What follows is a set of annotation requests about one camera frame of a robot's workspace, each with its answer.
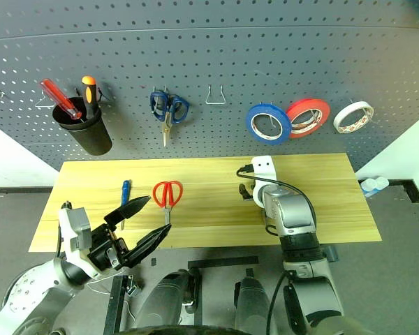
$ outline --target wooden tabletop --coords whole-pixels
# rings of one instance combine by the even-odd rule
[[[66,200],[86,209],[92,229],[104,223],[103,217],[120,205],[125,179],[132,180],[131,198],[152,195],[160,181],[183,184],[161,248],[279,244],[265,232],[260,208],[239,194],[239,184],[250,190],[251,182],[235,172],[250,162],[251,157],[65,162],[29,251],[55,251],[57,212]],[[278,180],[298,187],[312,201],[320,243],[381,240],[346,154],[273,156],[273,162]],[[151,200],[116,233],[133,248],[163,224],[163,211]]]

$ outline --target gray floor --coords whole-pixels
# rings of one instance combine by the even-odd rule
[[[27,253],[48,194],[0,194],[0,304],[12,278],[31,265],[44,262],[51,253]],[[332,264],[345,312],[377,334],[419,335],[419,204],[411,204],[402,188],[390,187],[369,206],[381,232],[379,243],[340,244],[340,262]],[[162,276],[189,260],[257,255],[259,264],[203,270],[203,322],[233,326],[233,288],[247,267],[271,295],[281,271],[279,247],[188,248],[157,250],[135,268],[143,291],[130,301],[136,313]],[[157,264],[151,266],[151,258]],[[111,279],[102,282],[109,288]],[[97,290],[103,288],[95,284]],[[108,296],[85,289],[58,317],[57,325],[68,335],[102,334]],[[291,334],[286,324],[282,295],[274,311],[280,334]],[[183,324],[192,317],[183,314]],[[124,326],[132,324],[124,317]]]

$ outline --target pegboard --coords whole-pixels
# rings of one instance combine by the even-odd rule
[[[93,157],[37,108],[38,82],[75,96],[93,75],[113,141]],[[206,105],[212,99],[226,105]],[[191,104],[163,148],[152,87]],[[347,152],[357,170],[419,119],[419,1],[0,1],[0,129],[56,169],[64,161]],[[331,107],[312,135],[278,146],[255,141],[248,109],[301,98]],[[352,101],[372,122],[338,134]]]

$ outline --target white wall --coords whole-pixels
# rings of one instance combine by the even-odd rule
[[[0,187],[53,186],[57,174],[0,130]]]
[[[358,179],[383,176],[413,179],[419,190],[419,121],[355,174]]]

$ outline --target blue tape roll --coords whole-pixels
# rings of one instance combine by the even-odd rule
[[[258,115],[267,115],[272,117],[274,122],[279,123],[281,126],[280,134],[276,136],[269,136],[260,132],[254,124],[254,118]],[[250,134],[252,134],[259,142],[271,145],[281,144],[286,141],[292,130],[292,123],[286,113],[281,108],[270,103],[260,103],[259,105],[250,108],[245,119],[245,125],[247,126]]]

